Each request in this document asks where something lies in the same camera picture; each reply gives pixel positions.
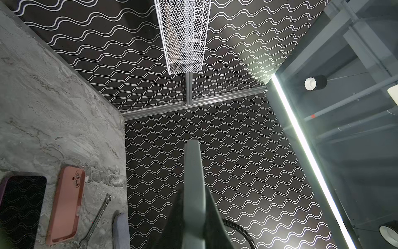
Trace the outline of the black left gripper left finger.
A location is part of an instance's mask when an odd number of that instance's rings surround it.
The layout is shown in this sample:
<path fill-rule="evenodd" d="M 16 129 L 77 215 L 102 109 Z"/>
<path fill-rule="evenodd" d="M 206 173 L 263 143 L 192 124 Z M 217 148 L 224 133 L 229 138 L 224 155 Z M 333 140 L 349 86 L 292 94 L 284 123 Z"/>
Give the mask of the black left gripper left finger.
<path fill-rule="evenodd" d="M 179 189 L 163 231 L 151 233 L 146 249 L 181 249 L 183 232 L 183 189 Z"/>

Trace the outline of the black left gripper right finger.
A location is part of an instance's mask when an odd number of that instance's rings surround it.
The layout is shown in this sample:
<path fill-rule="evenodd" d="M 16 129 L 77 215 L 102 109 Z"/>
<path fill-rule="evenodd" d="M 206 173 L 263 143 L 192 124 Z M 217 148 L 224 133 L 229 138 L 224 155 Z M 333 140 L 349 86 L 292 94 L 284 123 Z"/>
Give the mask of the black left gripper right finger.
<path fill-rule="evenodd" d="M 206 218 L 204 225 L 204 239 L 206 249 L 232 249 L 233 245 L 227 235 L 223 221 L 218 213 L 214 199 L 208 187 L 206 194 Z"/>

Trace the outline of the black smartphone green case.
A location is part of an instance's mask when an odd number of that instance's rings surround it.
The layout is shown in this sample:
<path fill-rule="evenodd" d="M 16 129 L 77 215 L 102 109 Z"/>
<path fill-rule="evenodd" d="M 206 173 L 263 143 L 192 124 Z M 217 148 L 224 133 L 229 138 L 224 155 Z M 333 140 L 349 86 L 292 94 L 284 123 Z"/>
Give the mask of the black smartphone green case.
<path fill-rule="evenodd" d="M 183 249 L 204 249 L 206 193 L 200 142 L 188 140 L 184 146 Z"/>

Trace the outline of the pink phone case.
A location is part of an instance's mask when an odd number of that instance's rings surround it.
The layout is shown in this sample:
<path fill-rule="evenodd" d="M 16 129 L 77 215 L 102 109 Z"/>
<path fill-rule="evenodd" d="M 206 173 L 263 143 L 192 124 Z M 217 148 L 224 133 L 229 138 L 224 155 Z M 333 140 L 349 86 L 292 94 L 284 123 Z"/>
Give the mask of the pink phone case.
<path fill-rule="evenodd" d="M 62 168 L 52 206 L 46 244 L 51 246 L 72 239 L 78 230 L 79 210 L 86 173 L 74 166 Z"/>

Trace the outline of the phone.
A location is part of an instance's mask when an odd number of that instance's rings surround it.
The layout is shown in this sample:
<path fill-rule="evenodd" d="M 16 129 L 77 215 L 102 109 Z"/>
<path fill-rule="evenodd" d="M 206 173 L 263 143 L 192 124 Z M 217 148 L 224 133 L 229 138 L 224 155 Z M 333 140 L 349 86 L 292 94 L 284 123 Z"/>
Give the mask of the phone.
<path fill-rule="evenodd" d="M 35 245 L 47 180 L 39 175 L 9 175 L 1 184 L 1 248 Z"/>

